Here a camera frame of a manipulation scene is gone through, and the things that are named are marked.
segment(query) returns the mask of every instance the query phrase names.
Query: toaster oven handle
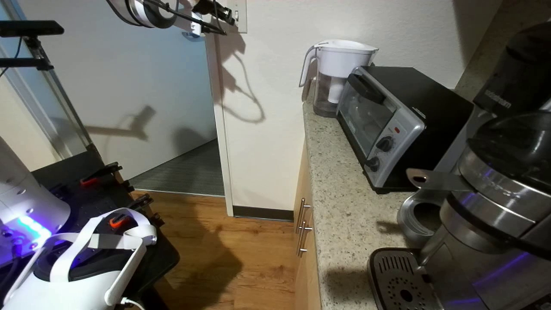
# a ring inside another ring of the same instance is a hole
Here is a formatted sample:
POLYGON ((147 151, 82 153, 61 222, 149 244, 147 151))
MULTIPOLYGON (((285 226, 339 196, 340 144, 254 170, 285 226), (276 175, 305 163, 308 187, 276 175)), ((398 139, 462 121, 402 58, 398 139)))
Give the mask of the toaster oven handle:
POLYGON ((348 83, 356 92, 369 101, 382 104, 385 101, 385 95, 377 90, 373 85, 366 81, 361 75, 351 73, 347 79, 348 83))

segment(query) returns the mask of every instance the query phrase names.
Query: drawer handle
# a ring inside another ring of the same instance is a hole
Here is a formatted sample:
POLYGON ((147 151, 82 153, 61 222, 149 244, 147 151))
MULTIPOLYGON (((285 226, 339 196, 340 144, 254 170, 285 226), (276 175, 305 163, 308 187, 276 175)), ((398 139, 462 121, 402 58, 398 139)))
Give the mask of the drawer handle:
POLYGON ((300 200, 299 218, 298 218, 297 221, 296 221, 295 233, 299 233, 299 232, 300 232, 300 231, 299 231, 299 229, 300 229, 300 227, 301 227, 300 224, 301 224, 302 220, 304 219, 304 209, 310 207, 310 205, 305 205, 304 202, 305 202, 305 200, 304 200, 304 198, 302 198, 302 199, 300 200))
POLYGON ((306 221, 302 221, 302 224, 300 226, 299 244, 296 247, 296 255, 300 258, 302 257, 302 254, 304 254, 304 252, 308 252, 308 250, 303 247, 304 243, 306 242, 306 233, 312 230, 314 230, 312 227, 306 227, 306 221))

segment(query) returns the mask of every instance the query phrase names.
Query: toaster oven glass window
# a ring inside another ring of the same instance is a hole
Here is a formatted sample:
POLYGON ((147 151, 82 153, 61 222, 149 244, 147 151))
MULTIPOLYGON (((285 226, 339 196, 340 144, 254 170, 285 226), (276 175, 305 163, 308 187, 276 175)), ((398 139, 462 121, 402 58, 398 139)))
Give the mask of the toaster oven glass window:
POLYGON ((366 89, 358 93, 350 84, 343 94, 341 113, 364 155, 367 156, 381 131, 394 115, 396 106, 373 86, 363 81, 366 89))

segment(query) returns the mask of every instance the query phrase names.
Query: granite countertop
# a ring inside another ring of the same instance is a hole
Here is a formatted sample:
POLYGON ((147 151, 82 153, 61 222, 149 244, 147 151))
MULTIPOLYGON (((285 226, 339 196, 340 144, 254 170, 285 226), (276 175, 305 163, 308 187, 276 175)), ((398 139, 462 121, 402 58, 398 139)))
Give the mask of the granite countertop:
POLYGON ((377 195, 338 121, 314 114, 310 100, 303 111, 322 309, 376 310, 369 255, 406 246, 396 214, 411 193, 377 195))

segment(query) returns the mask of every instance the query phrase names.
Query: drip tray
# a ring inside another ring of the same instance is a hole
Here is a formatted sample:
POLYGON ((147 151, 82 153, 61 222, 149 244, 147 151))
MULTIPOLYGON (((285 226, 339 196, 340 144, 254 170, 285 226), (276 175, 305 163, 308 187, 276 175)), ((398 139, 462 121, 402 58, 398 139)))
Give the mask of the drip tray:
POLYGON ((369 280, 379 310, 440 310, 429 277, 408 249, 383 248, 369 257, 369 280))

